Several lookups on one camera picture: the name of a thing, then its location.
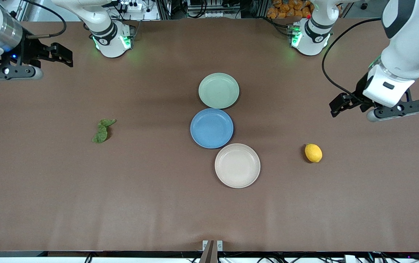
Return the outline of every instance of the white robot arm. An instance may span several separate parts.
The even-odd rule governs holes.
[[[116,58],[132,48],[133,27],[120,21],[112,21],[106,9],[101,7],[111,0],[52,0],[77,15],[93,34],[96,48],[108,58]]]
[[[369,121],[399,118],[419,112],[409,87],[419,78],[419,0],[390,0],[381,20],[390,44],[357,83],[353,96],[341,93],[331,103],[331,114],[360,105]]]
[[[59,43],[46,46],[31,37],[31,32],[0,7],[0,80],[41,78],[39,60],[58,61],[73,67],[70,50]]]
[[[302,18],[293,25],[298,28],[290,45],[304,55],[317,55],[328,44],[331,29],[339,17],[339,2],[349,3],[358,0],[311,0],[315,5],[310,18]]]

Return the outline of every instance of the lemon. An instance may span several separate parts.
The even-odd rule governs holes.
[[[322,159],[323,153],[320,147],[318,147],[318,145],[308,143],[305,146],[305,156],[312,163],[318,163]]]

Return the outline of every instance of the cable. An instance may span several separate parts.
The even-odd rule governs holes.
[[[121,18],[121,20],[119,20],[119,21],[125,21],[125,18],[123,18],[123,15],[119,12],[119,10],[117,9],[117,7],[115,5],[113,5],[113,6],[117,10],[117,13],[119,14],[119,16]]]
[[[270,20],[270,18],[267,18],[267,17],[264,17],[264,16],[255,16],[254,18],[261,18],[261,19],[265,20],[266,22],[270,23],[271,25],[274,25],[274,26],[277,26],[277,27],[280,27],[280,28],[288,28],[287,25],[281,25],[281,24],[275,23],[272,19]]]
[[[282,32],[279,28],[277,28],[275,25],[273,25],[274,26],[274,28],[276,29],[276,31],[278,31],[279,33],[281,33],[281,35],[285,35],[285,36],[288,36],[288,34],[287,33],[284,33],[284,32]]]
[[[383,252],[382,252],[382,254],[385,255],[385,257],[390,258],[391,260],[393,260],[395,263],[401,263],[401,262],[397,261],[395,258],[391,257],[390,255],[387,255]]]
[[[321,259],[323,262],[325,262],[325,263],[329,263],[328,262],[328,260],[330,260],[331,262],[339,262],[339,263],[344,263],[344,260],[336,260],[336,259],[333,259],[333,258],[325,258],[325,259],[323,259],[322,257],[320,257],[320,256],[315,256],[315,258],[319,258],[319,259]]]
[[[53,13],[54,15],[56,15],[57,17],[59,17],[62,20],[63,23],[63,28],[62,30],[60,30],[59,32],[55,33],[55,34],[47,34],[47,35],[28,35],[26,38],[28,39],[40,39],[40,38],[49,38],[49,37],[57,37],[59,35],[62,35],[65,30],[66,30],[66,22],[63,19],[63,17],[61,17],[58,13],[56,13],[54,10],[52,10],[51,8],[45,7],[44,5],[39,5],[36,2],[33,2],[31,0],[23,0],[27,3],[30,3],[31,5],[35,5],[37,7],[41,7],[42,9],[48,10],[49,12]]]
[[[351,10],[351,8],[353,8],[354,3],[355,3],[355,2],[353,2],[353,3],[351,4],[351,7],[350,7],[350,8],[347,10],[347,12],[343,15],[343,18],[346,18],[346,15],[349,13],[349,11]]]
[[[136,37],[138,35],[138,30],[140,29],[141,20],[138,22],[138,27],[135,28],[135,33],[133,34],[133,37]]]
[[[331,45],[326,49],[325,55],[323,55],[323,59],[322,59],[322,71],[323,74],[325,75],[326,79],[331,82],[333,85],[335,85],[337,88],[339,88],[340,90],[342,90],[343,92],[349,94],[351,97],[355,98],[356,100],[360,101],[361,103],[363,103],[363,100],[360,100],[358,97],[356,97],[354,94],[352,94],[352,92],[346,90],[345,88],[343,88],[342,86],[340,86],[338,83],[334,82],[329,76],[328,73],[326,73],[325,70],[325,59],[326,59],[326,55],[328,55],[328,53],[330,52],[331,48],[334,46],[334,44],[341,38],[343,37],[343,35],[345,35],[347,32],[349,32],[351,29],[357,27],[358,25],[362,25],[364,23],[368,23],[368,22],[374,22],[374,21],[379,21],[381,20],[380,18],[371,18],[371,19],[367,19],[367,20],[363,20],[361,22],[355,23],[354,25],[352,25],[351,27],[349,27],[348,29],[346,29],[343,33],[341,33],[341,35],[339,35],[339,37],[337,37],[333,43],[331,43]]]
[[[88,256],[85,259],[85,263],[91,263],[91,261],[93,261],[93,256],[97,256],[96,252],[88,253]]]
[[[260,263],[263,259],[267,259],[267,260],[269,260],[271,263],[274,263],[274,261],[273,260],[271,260],[270,258],[267,258],[267,257],[262,257],[262,258],[260,258],[258,261],[257,261],[257,263]]]
[[[184,8],[184,6],[183,6],[183,2],[182,2],[181,0],[179,0],[179,2],[180,2],[180,6],[181,6],[181,10],[182,10],[182,12],[183,12],[186,16],[191,17],[191,18],[200,18],[200,17],[202,17],[202,16],[206,13],[206,8],[208,7],[208,1],[207,1],[207,0],[204,0],[204,2],[203,2],[203,0],[200,0],[200,3],[201,3],[201,9],[198,11],[198,14],[197,14],[196,16],[192,16],[192,15],[189,15],[189,14],[188,14],[188,11],[187,11],[187,12],[185,12],[185,8]]]

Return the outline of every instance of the leaf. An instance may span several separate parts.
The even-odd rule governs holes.
[[[106,138],[107,138],[107,128],[106,128],[106,126],[98,125],[97,133],[91,141],[95,142],[95,143],[102,143],[106,140]]]
[[[105,127],[109,127],[109,126],[113,125],[114,123],[116,123],[116,120],[115,120],[115,119],[112,119],[112,120],[109,120],[109,119],[102,119],[102,120],[99,122],[99,124],[100,124],[100,125],[103,125],[103,126],[105,126]]]

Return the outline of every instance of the black wire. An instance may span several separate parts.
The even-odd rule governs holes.
[[[350,8],[347,10],[347,12],[343,15],[343,18],[346,18],[346,15],[349,13],[349,11],[351,10],[351,8],[353,8],[354,3],[355,3],[355,2],[353,2],[353,3],[351,4],[351,7],[350,7]]]
[[[294,259],[293,261],[291,261],[291,263],[294,263],[294,262],[296,262],[297,260],[299,260],[299,259],[301,259],[301,258],[303,258],[303,257],[305,257],[305,256],[300,256],[300,257],[298,257],[298,258]]]
[[[322,59],[322,71],[323,74],[325,75],[326,79],[331,82],[333,85],[335,85],[337,88],[339,88],[340,90],[342,90],[345,93],[348,93],[351,97],[355,98],[356,100],[360,101],[360,102],[364,102],[363,100],[360,100],[358,97],[356,97],[354,94],[352,94],[350,91],[346,90],[345,88],[343,88],[342,86],[340,86],[338,83],[334,82],[329,76],[328,73],[326,73],[325,70],[325,59],[326,59],[326,55],[328,55],[328,53],[330,52],[331,48],[334,46],[334,44],[341,38],[343,37],[343,35],[345,35],[347,32],[349,32],[351,29],[357,27],[358,25],[362,25],[364,23],[367,22],[374,22],[374,21],[379,21],[381,20],[380,18],[371,18],[371,19],[367,19],[367,20],[363,20],[360,21],[358,23],[355,23],[354,25],[352,25],[351,27],[349,27],[348,29],[346,29],[346,31],[344,31],[343,33],[341,33],[341,35],[339,35],[339,37],[337,37],[333,43],[331,43],[331,45],[326,49],[325,55],[323,55],[323,59]]]
[[[274,26],[274,28],[276,29],[276,31],[278,31],[279,33],[281,33],[281,35],[285,35],[285,36],[288,36],[288,34],[287,33],[285,33],[285,32],[282,32],[279,28],[277,28],[275,25],[273,25]]]
[[[204,0],[204,2],[203,2],[203,0],[200,0],[200,2],[201,2],[201,9],[199,10],[198,14],[196,16],[191,16],[187,12],[186,15],[188,17],[191,17],[191,18],[200,18],[200,17],[202,17],[206,13],[206,8],[208,7],[208,1],[207,0]]]
[[[63,19],[63,17],[61,17],[58,13],[56,13],[54,10],[52,10],[51,8],[45,7],[44,5],[39,5],[36,2],[30,1],[30,0],[23,0],[27,3],[30,3],[31,5],[35,5],[37,7],[41,7],[42,9],[48,10],[49,12],[53,13],[54,15],[56,15],[57,17],[59,17],[62,20],[63,23],[63,28],[62,30],[60,30],[59,32],[55,33],[55,34],[48,34],[48,35],[28,35],[27,38],[28,39],[39,39],[39,38],[49,38],[49,37],[57,37],[59,35],[62,35],[65,30],[66,30],[66,22]]]
[[[96,252],[88,253],[88,256],[85,259],[85,263],[91,263],[91,261],[93,261],[93,256],[97,256]]]
[[[281,25],[281,24],[275,23],[272,19],[264,17],[264,16],[255,16],[254,18],[261,18],[261,19],[265,20],[266,22],[270,23],[271,25],[274,25],[274,26],[277,26],[277,27],[280,27],[280,28],[288,28],[287,25]]]
[[[334,261],[334,262],[344,263],[344,260],[343,259],[340,259],[340,260],[333,259],[333,258],[328,258],[328,259],[331,260],[331,261]]]
[[[119,12],[119,10],[117,9],[117,7],[115,5],[113,5],[113,6],[117,10],[117,13],[119,14],[119,16],[121,18],[121,20],[119,20],[119,21],[125,21],[125,18],[123,18],[123,15],[121,14],[121,12]]]
[[[387,257],[387,258],[391,258],[391,260],[393,260],[396,263],[401,263],[401,262],[397,261],[395,258],[391,257],[390,255],[387,255],[387,254],[385,254],[383,252],[382,252],[382,254],[385,255],[385,257]]]
[[[269,260],[271,263],[274,263],[274,261],[273,260],[271,260],[270,258],[267,258],[267,257],[262,257],[262,258],[260,258],[258,261],[257,261],[257,263],[260,263],[264,258],[266,258],[267,260]]]

